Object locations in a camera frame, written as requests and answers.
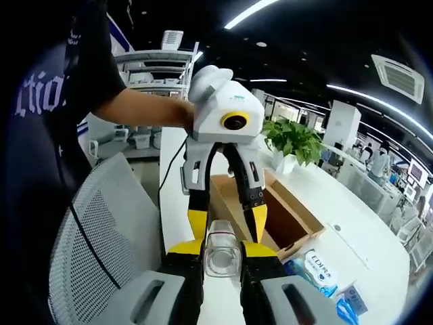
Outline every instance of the computer screen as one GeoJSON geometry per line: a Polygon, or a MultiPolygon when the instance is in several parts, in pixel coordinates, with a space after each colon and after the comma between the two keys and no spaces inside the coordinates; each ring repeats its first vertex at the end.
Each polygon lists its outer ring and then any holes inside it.
{"type": "Polygon", "coordinates": [[[417,192],[413,189],[412,186],[407,184],[405,188],[405,192],[403,194],[407,197],[408,200],[412,201],[415,198],[417,192]]]}
{"type": "Polygon", "coordinates": [[[411,160],[411,164],[409,165],[408,174],[414,178],[414,180],[418,183],[421,188],[426,186],[428,173],[427,171],[414,159],[411,160]]]}

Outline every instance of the black ceiling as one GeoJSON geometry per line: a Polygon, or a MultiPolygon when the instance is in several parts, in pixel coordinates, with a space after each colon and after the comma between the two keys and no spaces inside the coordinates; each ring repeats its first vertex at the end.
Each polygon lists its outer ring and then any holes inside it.
{"type": "MultiPolygon", "coordinates": [[[[363,122],[403,143],[433,170],[433,154],[417,137],[431,148],[433,141],[406,118],[371,100],[326,87],[335,84],[379,98],[433,133],[433,46],[429,44],[432,28],[427,1],[280,0],[231,30],[224,29],[226,23],[258,0],[132,0],[131,5],[129,1],[108,0],[108,11],[135,49],[160,48],[165,30],[183,30],[181,47],[192,49],[199,41],[199,50],[204,52],[196,69],[207,64],[231,68],[235,77],[247,80],[243,84],[248,88],[321,106],[329,107],[334,99],[362,103],[414,132],[416,137],[358,106],[363,122]],[[267,46],[259,47],[257,42],[267,46]],[[371,54],[421,73],[426,81],[422,104],[384,87],[371,54]],[[288,81],[248,82],[263,78],[288,81]]],[[[371,129],[368,132],[384,138],[371,129]]]]}

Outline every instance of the potted plant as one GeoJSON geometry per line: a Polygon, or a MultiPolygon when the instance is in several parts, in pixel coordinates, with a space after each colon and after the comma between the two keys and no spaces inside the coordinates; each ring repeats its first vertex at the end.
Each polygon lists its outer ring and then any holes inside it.
{"type": "Polygon", "coordinates": [[[273,168],[279,173],[292,172],[299,165],[318,162],[322,150],[319,136],[309,128],[286,118],[265,121],[265,143],[273,151],[273,168]]]}

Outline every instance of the tissue package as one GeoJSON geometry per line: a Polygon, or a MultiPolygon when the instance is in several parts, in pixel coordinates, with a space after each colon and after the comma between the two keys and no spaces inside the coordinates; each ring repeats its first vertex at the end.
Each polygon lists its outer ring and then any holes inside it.
{"type": "Polygon", "coordinates": [[[295,259],[290,259],[284,264],[284,267],[289,275],[302,276],[325,297],[330,297],[337,290],[337,274],[314,249],[295,259]]]}

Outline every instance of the clear plastic cup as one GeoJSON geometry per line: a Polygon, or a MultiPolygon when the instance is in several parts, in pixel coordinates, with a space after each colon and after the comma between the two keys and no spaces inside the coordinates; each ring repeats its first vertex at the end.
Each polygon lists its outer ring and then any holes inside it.
{"type": "Polygon", "coordinates": [[[204,251],[204,270],[208,276],[230,278],[239,276],[242,254],[230,222],[215,220],[210,225],[204,251]]]}

